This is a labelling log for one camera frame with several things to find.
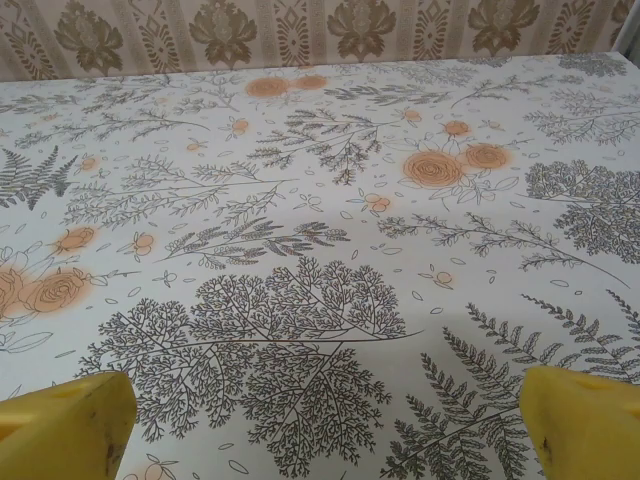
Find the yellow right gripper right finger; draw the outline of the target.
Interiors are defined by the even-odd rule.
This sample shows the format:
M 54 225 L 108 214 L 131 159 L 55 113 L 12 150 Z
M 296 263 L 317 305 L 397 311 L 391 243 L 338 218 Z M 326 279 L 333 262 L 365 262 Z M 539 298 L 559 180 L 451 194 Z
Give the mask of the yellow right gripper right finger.
M 640 480 L 640 385 L 533 367 L 519 406 L 546 480 Z

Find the floral patterned tablecloth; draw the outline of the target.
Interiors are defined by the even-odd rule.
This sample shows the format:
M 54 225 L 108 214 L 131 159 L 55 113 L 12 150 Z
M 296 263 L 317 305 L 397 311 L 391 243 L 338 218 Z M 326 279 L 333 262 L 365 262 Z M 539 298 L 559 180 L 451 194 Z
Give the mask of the floral patterned tablecloth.
M 0 402 L 126 373 L 124 480 L 542 480 L 532 366 L 640 384 L 616 53 L 0 83 Z

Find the aluminium frame post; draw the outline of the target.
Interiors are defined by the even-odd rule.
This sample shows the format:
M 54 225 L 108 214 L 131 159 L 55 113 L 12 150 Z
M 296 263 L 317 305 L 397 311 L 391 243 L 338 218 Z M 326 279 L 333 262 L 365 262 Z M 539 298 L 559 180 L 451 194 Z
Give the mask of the aluminium frame post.
M 640 0 L 634 0 L 629 8 L 629 14 L 621 27 L 613 50 L 628 56 L 638 44 L 640 44 Z

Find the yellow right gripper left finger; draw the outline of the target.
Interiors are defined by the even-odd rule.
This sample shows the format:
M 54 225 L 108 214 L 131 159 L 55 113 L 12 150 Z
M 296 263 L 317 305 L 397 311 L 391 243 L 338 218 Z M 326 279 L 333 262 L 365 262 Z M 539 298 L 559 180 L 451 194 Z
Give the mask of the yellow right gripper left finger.
M 0 480 L 115 480 L 136 421 L 124 373 L 0 402 Z

